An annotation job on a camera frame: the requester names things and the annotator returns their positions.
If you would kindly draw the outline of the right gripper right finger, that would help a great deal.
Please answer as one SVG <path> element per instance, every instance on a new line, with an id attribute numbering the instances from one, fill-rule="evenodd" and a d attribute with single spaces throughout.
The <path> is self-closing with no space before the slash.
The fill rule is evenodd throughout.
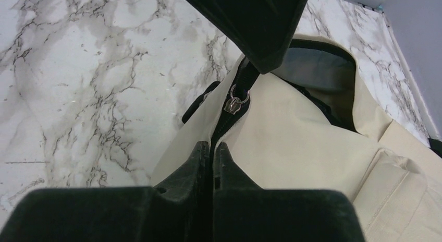
<path id="1" fill-rule="evenodd" d="M 214 241 L 364 241 L 348 198 L 327 189 L 263 189 L 232 159 L 214 156 Z"/>

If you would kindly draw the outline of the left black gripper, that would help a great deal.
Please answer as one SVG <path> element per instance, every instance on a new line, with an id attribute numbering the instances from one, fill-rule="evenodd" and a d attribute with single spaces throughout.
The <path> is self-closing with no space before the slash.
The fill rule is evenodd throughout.
<path id="1" fill-rule="evenodd" d="M 308 0 L 186 0 L 262 74 L 278 68 Z"/>

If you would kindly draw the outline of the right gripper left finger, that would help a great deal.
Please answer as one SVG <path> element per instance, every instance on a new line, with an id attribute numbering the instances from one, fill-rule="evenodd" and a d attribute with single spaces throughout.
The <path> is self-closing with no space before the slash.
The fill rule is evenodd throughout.
<path id="1" fill-rule="evenodd" d="M 27 194 L 1 241 L 198 241 L 209 238 L 200 204 L 210 148 L 198 142 L 158 185 L 45 188 Z"/>

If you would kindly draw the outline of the cream canvas backpack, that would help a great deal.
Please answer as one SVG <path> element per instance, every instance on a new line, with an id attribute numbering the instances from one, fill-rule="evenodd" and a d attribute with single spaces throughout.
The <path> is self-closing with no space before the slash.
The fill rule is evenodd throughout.
<path id="1" fill-rule="evenodd" d="M 297 35 L 279 68 L 254 75 L 247 63 L 241 56 L 188 108 L 153 185 L 199 141 L 214 172 L 224 143 L 256 186 L 343 193 L 368 241 L 441 241 L 441 158 L 377 104 L 352 54 Z"/>

